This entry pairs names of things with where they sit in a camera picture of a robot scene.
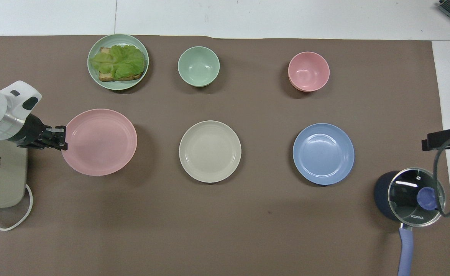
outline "green bowl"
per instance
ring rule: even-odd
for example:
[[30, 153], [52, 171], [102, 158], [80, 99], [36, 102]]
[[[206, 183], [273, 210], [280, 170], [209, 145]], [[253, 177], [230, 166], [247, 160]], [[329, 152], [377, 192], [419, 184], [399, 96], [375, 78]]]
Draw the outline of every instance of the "green bowl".
[[[122, 47], [124, 47], [125, 45], [133, 45], [143, 53], [143, 57], [145, 58], [145, 67], [143, 68], [143, 74], [139, 79], [126, 80], [124, 82], [101, 82], [101, 80], [99, 80], [99, 71], [95, 70], [94, 67], [92, 67], [89, 59], [93, 58], [98, 52], [100, 52], [101, 47], [110, 48], [114, 45], [120, 45]], [[140, 40], [128, 34], [111, 34], [99, 39], [99, 41], [96, 42], [94, 46], [92, 46], [89, 52], [89, 56], [87, 57], [87, 69], [89, 70], [89, 74], [92, 79], [100, 86], [111, 90], [123, 90], [135, 86], [138, 82], [141, 81], [141, 79], [143, 79], [146, 72], [148, 71], [149, 61], [150, 60], [148, 59], [148, 52], [146, 51], [145, 46], [143, 46]]]
[[181, 78], [196, 87], [207, 86], [213, 82], [220, 71], [217, 55], [203, 46], [195, 46], [184, 51], [177, 63]]

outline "purple pot handle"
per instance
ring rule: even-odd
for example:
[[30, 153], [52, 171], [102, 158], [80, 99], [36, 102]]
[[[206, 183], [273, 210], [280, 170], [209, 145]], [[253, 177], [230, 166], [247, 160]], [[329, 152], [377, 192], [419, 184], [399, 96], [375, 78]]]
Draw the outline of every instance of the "purple pot handle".
[[399, 261], [399, 272], [397, 276], [410, 276], [412, 263], [412, 250], [414, 248], [414, 240], [412, 239], [412, 227], [401, 224], [399, 228], [401, 236], [402, 250], [401, 260]]

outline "beige device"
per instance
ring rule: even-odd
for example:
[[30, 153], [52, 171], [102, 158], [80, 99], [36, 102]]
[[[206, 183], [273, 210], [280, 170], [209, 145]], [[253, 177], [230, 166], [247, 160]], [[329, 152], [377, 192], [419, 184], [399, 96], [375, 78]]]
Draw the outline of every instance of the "beige device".
[[0, 141], [0, 208], [15, 206], [24, 196], [27, 149]]

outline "white cable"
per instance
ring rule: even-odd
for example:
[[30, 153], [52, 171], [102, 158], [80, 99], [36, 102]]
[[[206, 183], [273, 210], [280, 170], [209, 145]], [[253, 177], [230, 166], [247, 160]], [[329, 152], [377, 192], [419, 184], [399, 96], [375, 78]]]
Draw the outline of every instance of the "white cable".
[[27, 185], [27, 183], [26, 183], [26, 189], [27, 189], [27, 192], [29, 193], [29, 208], [27, 208], [26, 214], [16, 224], [12, 225], [9, 228], [0, 227], [0, 231], [9, 231], [9, 230], [14, 229], [19, 224], [21, 224], [21, 222], [23, 222], [27, 218], [29, 213], [31, 212], [31, 209], [33, 208], [33, 193], [31, 192], [31, 189], [29, 188], [29, 185]]

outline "sandwich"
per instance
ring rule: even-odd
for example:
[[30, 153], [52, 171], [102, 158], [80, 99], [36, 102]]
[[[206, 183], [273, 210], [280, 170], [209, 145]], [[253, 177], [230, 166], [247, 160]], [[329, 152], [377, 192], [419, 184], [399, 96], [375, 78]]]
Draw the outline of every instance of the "sandwich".
[[141, 78], [145, 67], [143, 53], [133, 45], [101, 47], [100, 53], [89, 59], [99, 71], [102, 82], [123, 82]]

